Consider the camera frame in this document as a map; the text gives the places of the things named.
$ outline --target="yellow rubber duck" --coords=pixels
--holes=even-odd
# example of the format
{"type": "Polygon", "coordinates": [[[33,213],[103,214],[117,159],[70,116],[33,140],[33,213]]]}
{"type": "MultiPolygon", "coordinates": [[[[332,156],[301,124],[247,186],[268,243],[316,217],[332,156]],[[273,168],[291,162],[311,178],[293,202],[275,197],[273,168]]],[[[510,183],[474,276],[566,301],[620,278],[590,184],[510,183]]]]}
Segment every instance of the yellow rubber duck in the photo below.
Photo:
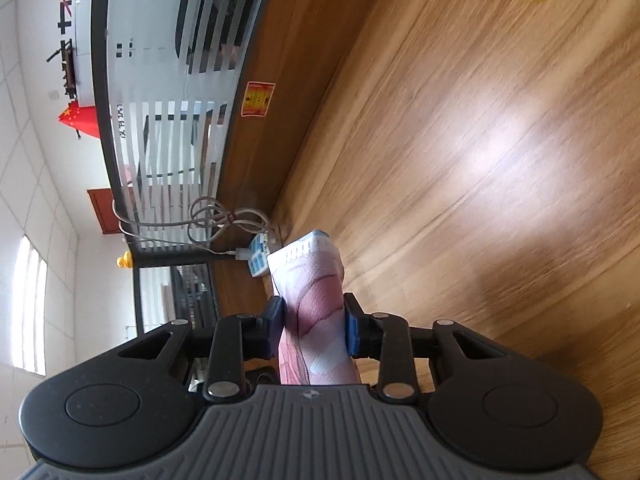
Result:
{"type": "Polygon", "coordinates": [[[131,256],[131,252],[127,251],[124,253],[116,260],[116,264],[123,269],[133,269],[133,256],[131,256]]]}

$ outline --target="metal rivet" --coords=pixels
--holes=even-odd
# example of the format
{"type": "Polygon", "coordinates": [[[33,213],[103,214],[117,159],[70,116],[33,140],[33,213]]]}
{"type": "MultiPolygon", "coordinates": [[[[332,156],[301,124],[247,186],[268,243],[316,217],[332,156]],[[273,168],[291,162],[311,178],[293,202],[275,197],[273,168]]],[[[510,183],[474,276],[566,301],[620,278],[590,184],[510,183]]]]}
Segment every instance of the metal rivet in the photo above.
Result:
{"type": "Polygon", "coordinates": [[[382,388],[382,393],[390,399],[407,399],[415,393],[415,389],[406,383],[389,383],[382,388]]]}
{"type": "Polygon", "coordinates": [[[209,395],[214,397],[233,397],[240,392],[240,386],[230,381],[219,381],[217,383],[210,384],[207,388],[209,395]]]}

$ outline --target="black round pad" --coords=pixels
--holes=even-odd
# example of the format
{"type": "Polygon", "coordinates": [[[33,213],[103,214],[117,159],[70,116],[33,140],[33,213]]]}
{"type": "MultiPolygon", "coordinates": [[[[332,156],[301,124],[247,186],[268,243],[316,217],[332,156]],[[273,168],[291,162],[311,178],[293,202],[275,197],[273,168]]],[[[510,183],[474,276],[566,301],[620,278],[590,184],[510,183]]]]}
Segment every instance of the black round pad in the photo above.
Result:
{"type": "Polygon", "coordinates": [[[119,384],[94,384],[66,400],[66,412],[85,426],[111,426],[127,420],[140,407],[136,392],[119,384]]]}
{"type": "Polygon", "coordinates": [[[602,428],[591,392],[524,359],[473,361],[437,387],[427,412],[457,453],[514,472],[585,460],[602,428]]]}
{"type": "Polygon", "coordinates": [[[34,388],[20,428],[50,462],[116,469],[174,446],[196,419],[195,399],[152,360],[99,356],[34,388]]]}
{"type": "Polygon", "coordinates": [[[484,396],[484,410],[510,428],[535,428],[551,421],[558,412],[556,400],[535,386],[508,384],[484,396]]]}

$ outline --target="wood grain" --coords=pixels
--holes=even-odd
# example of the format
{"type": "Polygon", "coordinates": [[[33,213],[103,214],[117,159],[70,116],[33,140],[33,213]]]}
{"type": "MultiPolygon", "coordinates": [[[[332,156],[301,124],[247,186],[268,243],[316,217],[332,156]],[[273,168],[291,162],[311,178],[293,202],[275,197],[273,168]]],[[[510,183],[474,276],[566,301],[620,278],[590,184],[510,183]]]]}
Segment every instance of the wood grain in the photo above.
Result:
{"type": "Polygon", "coordinates": [[[212,260],[212,274],[220,304],[220,316],[259,314],[267,302],[261,280],[251,277],[246,262],[212,260]]]}
{"type": "MultiPolygon", "coordinates": [[[[267,0],[252,39],[239,95],[248,81],[276,83],[265,118],[240,116],[236,103],[218,198],[227,207],[270,214],[340,60],[372,0],[267,0]]],[[[234,231],[221,246],[247,241],[234,231]]]]}
{"type": "Polygon", "coordinates": [[[591,465],[637,480],[639,126],[640,0],[376,0],[276,218],[331,234],[369,312],[579,378],[591,465]]]}

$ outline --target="wall sign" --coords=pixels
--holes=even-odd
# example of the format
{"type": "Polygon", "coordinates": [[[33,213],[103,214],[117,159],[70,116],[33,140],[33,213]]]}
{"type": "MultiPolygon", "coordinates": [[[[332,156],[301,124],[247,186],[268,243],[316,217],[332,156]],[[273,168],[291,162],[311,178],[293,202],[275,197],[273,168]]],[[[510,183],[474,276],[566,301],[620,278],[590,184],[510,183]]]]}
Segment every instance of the wall sign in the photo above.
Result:
{"type": "Polygon", "coordinates": [[[276,83],[260,83],[249,81],[242,99],[241,117],[265,117],[276,83]]]}
{"type": "Polygon", "coordinates": [[[60,32],[60,48],[47,59],[48,63],[60,54],[65,94],[69,97],[70,102],[74,101],[77,97],[75,76],[72,69],[73,42],[76,39],[76,34],[71,5],[71,0],[58,0],[60,19],[57,25],[60,32]]]}

